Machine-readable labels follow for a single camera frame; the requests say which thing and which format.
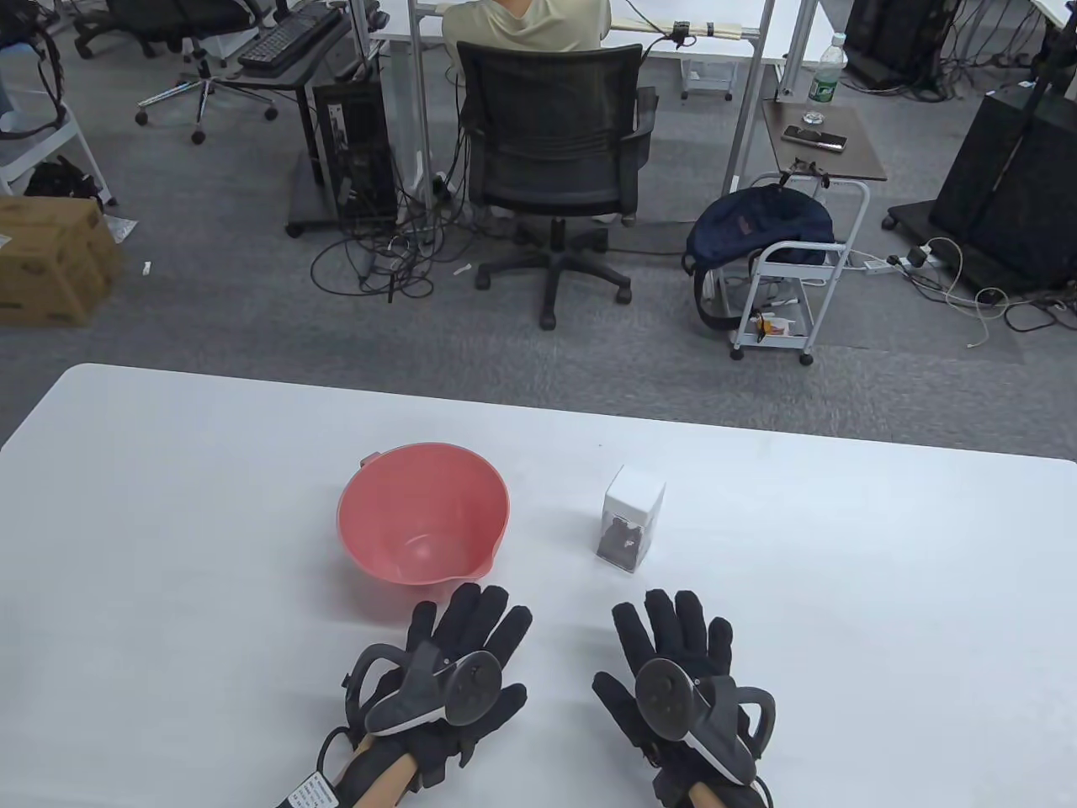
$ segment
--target black keyboard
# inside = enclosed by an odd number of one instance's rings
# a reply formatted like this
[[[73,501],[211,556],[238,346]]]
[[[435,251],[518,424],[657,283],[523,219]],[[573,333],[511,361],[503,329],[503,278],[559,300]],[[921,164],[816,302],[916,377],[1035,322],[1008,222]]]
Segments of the black keyboard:
[[[336,27],[344,13],[313,0],[284,17],[277,27],[262,36],[238,61],[243,67],[283,72],[292,67],[322,37]]]

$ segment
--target black speaker cabinet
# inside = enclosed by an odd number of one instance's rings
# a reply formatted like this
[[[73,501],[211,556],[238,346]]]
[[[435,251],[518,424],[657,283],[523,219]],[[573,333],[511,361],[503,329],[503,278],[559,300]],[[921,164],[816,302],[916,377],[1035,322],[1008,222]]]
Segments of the black speaker cabinet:
[[[931,222],[1051,289],[1077,278],[1077,105],[1045,95],[1010,161],[1003,133],[1019,126],[1031,93],[983,99]]]

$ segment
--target computer tower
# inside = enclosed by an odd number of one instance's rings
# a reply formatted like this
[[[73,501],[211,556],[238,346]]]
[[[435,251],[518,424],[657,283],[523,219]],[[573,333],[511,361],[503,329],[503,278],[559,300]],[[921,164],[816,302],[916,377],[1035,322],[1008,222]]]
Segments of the computer tower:
[[[850,69],[873,88],[928,81],[960,1],[856,0],[845,25]]]
[[[378,71],[368,78],[314,87],[333,198],[340,225],[396,221],[396,182]]]
[[[1045,95],[1011,159],[1031,94],[1010,87],[981,101],[929,220],[1051,289],[1077,279],[1077,105]]]

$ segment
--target person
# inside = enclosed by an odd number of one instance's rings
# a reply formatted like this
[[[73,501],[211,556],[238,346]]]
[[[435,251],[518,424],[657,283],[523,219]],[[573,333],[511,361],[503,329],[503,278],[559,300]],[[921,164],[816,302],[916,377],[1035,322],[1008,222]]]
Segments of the person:
[[[436,607],[419,603],[408,629],[406,651],[415,651],[423,640],[432,640],[446,659],[459,659],[478,650],[492,653],[502,668],[509,660],[531,625],[531,613],[514,607],[504,619],[508,594],[498,586],[485,590],[467,583],[452,595],[435,628]],[[654,642],[631,603],[613,610],[614,626],[625,657],[634,677],[645,663],[672,659],[689,675],[713,677],[729,673],[732,657],[732,628],[725,619],[703,619],[703,608],[691,591],[676,594],[675,603],[661,589],[646,594],[645,609]],[[460,756],[463,767],[476,743],[496,732],[527,701],[527,688],[510,684],[503,688],[493,707],[468,726],[450,726],[444,719],[420,724],[403,733],[372,738],[363,730],[362,715],[369,706],[396,691],[403,680],[400,669],[386,673],[374,694],[363,702],[359,726],[340,727],[355,746],[355,753],[333,784],[340,808],[393,808],[407,791],[437,785],[445,778],[446,763]],[[592,689],[617,726],[646,760],[660,769],[655,794],[665,808],[767,808],[769,794],[760,782],[740,785],[718,774],[683,741],[668,741],[655,734],[637,707],[635,699],[611,673],[595,675]],[[331,734],[319,756],[319,769]],[[281,808],[288,808],[285,800]]]
[[[510,51],[595,51],[612,23],[610,0],[471,0],[446,9],[442,36],[459,74],[458,42]]]

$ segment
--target black glove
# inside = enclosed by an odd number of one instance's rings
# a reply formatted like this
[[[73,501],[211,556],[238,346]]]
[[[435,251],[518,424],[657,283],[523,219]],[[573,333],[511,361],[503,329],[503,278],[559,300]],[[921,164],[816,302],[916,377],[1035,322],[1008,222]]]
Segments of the black glove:
[[[484,590],[478,584],[463,584],[452,594],[449,605],[435,628],[437,605],[423,601],[411,614],[405,651],[412,652],[421,641],[431,640],[449,661],[473,651],[484,650],[493,654],[504,668],[531,626],[531,612],[521,605],[513,607],[502,621],[507,605],[508,593],[500,586],[488,586]],[[348,738],[353,747],[358,747],[366,735],[364,722],[370,707],[398,689],[402,681],[403,671],[400,668],[391,670],[378,681],[370,698],[361,706],[347,705]],[[474,724],[452,726],[444,719],[420,724],[403,733],[375,739],[370,752],[376,753],[375,757],[382,763],[410,754],[419,769],[411,782],[411,791],[429,789],[445,779],[445,764],[449,757],[460,755],[460,766],[463,768],[471,760],[475,744],[513,718],[527,699],[527,687],[512,684],[501,691],[490,711]],[[350,768],[361,764],[367,754],[369,753],[360,755],[356,764],[352,764]],[[349,774],[350,771],[346,772],[341,785],[348,781]],[[355,782],[368,786],[368,779],[356,776]],[[347,798],[358,796],[361,794],[349,793]]]
[[[672,659],[693,679],[729,674],[732,626],[715,617],[708,627],[703,607],[695,593],[679,591],[674,609],[669,595],[652,589],[644,605],[655,633],[654,645],[635,607],[620,603],[613,609],[614,626],[633,677],[655,657]],[[765,802],[752,785],[738,785],[727,780],[684,741],[659,737],[640,714],[635,697],[610,673],[596,673],[591,687],[632,746],[642,750],[653,766],[661,769],[655,778],[655,796],[666,808],[690,808],[687,794],[696,783],[710,788],[727,808],[765,808],[770,804],[769,794]],[[740,710],[738,735],[741,738],[749,737],[749,724],[747,714]],[[756,778],[756,783],[766,792],[761,780]]]

